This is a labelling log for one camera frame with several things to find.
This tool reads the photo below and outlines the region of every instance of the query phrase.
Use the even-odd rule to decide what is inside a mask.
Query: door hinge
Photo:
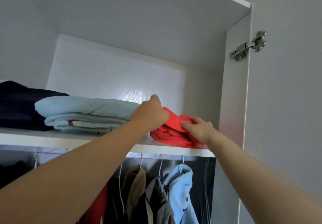
[[[252,42],[247,42],[240,45],[237,49],[230,52],[229,58],[239,62],[247,58],[249,48],[255,49],[256,53],[261,51],[261,49],[266,45],[266,41],[264,40],[266,34],[266,31],[258,31]]]

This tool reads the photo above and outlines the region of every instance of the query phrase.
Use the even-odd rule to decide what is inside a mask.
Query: red garment
[[[188,115],[177,116],[171,110],[163,107],[164,110],[170,113],[169,119],[158,129],[151,131],[150,136],[159,142],[176,145],[183,148],[207,148],[202,142],[195,139],[184,128],[181,127],[180,121],[196,124],[195,121]]]
[[[86,211],[82,217],[84,224],[100,224],[104,223],[104,214],[107,205],[107,184],[98,194],[90,208]]]

